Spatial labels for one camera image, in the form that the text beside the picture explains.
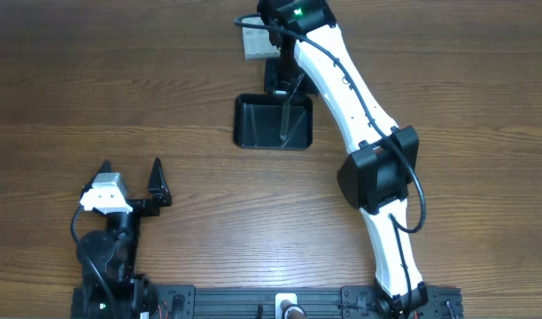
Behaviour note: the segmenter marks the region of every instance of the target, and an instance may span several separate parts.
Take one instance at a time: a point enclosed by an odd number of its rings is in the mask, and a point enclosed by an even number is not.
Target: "wooden table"
[[[255,6],[0,0],[0,316],[69,315],[69,222],[104,159],[132,197],[163,160],[174,204],[143,221],[137,262],[155,283],[374,282],[322,101],[307,151],[232,142],[235,97],[262,92],[263,62],[244,61],[231,22]],[[420,135],[429,215],[411,240],[425,281],[461,287],[468,317],[542,317],[542,1],[331,7],[378,101]],[[84,214],[79,232],[104,225]]]

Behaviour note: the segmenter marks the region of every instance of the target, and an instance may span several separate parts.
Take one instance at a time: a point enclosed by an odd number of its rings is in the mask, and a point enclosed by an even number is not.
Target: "table surface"
[[[542,317],[542,1],[330,5],[374,96],[421,138],[429,214],[411,241],[424,280],[461,287],[469,317]],[[132,197],[163,160],[174,204],[143,220],[137,261],[155,283],[374,282],[322,101],[304,152],[232,142],[234,99],[262,92],[264,62],[244,60],[231,21],[255,7],[0,0],[0,316],[69,315],[69,222],[104,159]],[[84,214],[79,232],[104,225]]]

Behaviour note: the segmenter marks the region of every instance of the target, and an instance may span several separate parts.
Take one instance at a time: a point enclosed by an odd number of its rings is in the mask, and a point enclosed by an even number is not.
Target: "black clamp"
[[[414,128],[394,129],[388,136],[414,168],[419,137]],[[354,208],[377,214],[378,208],[394,199],[408,196],[407,185],[413,180],[385,141],[360,143],[361,149],[348,155],[338,170],[337,179],[345,199]]]

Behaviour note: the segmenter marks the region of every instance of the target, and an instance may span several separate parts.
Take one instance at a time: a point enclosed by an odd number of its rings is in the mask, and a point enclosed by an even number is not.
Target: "cable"
[[[90,265],[90,268],[94,272],[94,275],[96,275],[97,281],[102,285],[102,289],[104,289],[105,294],[108,296],[108,300],[110,301],[110,304],[112,305],[113,318],[119,319],[120,318],[118,314],[119,309],[115,301],[115,298],[113,297],[112,290],[110,290],[110,287],[108,287],[107,283],[102,278],[102,275],[100,275],[100,272],[97,270],[96,265],[94,265],[94,262],[92,262],[92,260],[88,256],[88,253],[86,253],[86,249],[84,249],[84,246],[80,242],[80,239],[78,238],[78,234],[76,234],[76,222],[78,221],[78,216],[80,216],[80,213],[82,211],[84,211],[84,208],[82,207],[82,205],[78,206],[78,209],[76,209],[76,213],[74,213],[73,220],[70,223],[70,233],[73,235],[74,242],[78,246],[78,249],[80,249],[82,258],[88,262],[88,264]]]
[[[407,160],[407,157],[405,157],[405,154],[403,154],[403,152],[398,148],[398,146],[395,145],[393,143],[393,141],[390,140],[390,138],[387,137],[387,135],[385,135],[384,132],[377,126],[376,120],[373,118],[373,116],[371,116],[371,113],[368,110],[368,106],[366,105],[366,102],[364,101],[363,97],[361,96],[361,93],[358,90],[358,87],[356,86],[355,82],[353,81],[353,79],[350,76],[350,74],[348,73],[348,71],[345,69],[345,67],[340,62],[340,59],[336,58],[328,50],[324,49],[318,43],[310,40],[305,35],[299,35],[296,32],[286,30],[286,29],[280,28],[280,27],[254,25],[254,24],[243,23],[242,22],[243,19],[256,18],[256,17],[258,18],[259,15],[258,14],[247,14],[247,15],[244,15],[242,17],[235,18],[234,19],[234,24],[239,26],[239,27],[248,27],[248,28],[255,28],[255,29],[266,30],[266,31],[273,31],[273,32],[277,32],[277,33],[282,34],[282,35],[292,36],[295,39],[299,40],[300,42],[307,42],[307,43],[311,44],[314,48],[316,48],[318,51],[324,53],[327,57],[329,57],[334,62],[334,65],[336,65],[336,66],[338,66],[340,68],[340,70],[344,74],[345,79],[350,84],[350,89],[353,89],[355,91],[356,96],[358,97],[358,99],[360,101],[360,104],[363,107],[363,109],[364,109],[364,111],[366,113],[366,116],[368,117],[369,123],[374,128],[374,130],[377,132],[377,134],[379,134],[379,136],[383,139],[385,144],[388,145],[389,148],[397,155],[397,157],[399,158],[399,160],[401,161],[401,163],[405,167],[407,173],[413,179],[414,187],[416,188],[417,194],[419,195],[419,201],[421,202],[421,217],[419,219],[419,222],[417,223],[417,225],[414,228],[407,229],[407,228],[403,227],[401,224],[399,224],[399,222],[397,222],[397,219],[395,218],[395,216],[393,216],[393,214],[390,214],[391,222],[395,226],[397,226],[398,229],[400,229],[401,231],[404,231],[406,233],[409,233],[409,234],[414,234],[415,232],[421,230],[422,225],[424,225],[424,221],[426,220],[427,205],[426,205],[426,199],[424,197],[424,191],[422,190],[421,182],[419,181],[419,177],[414,172],[414,169],[413,169],[413,167],[411,167],[411,164]]]

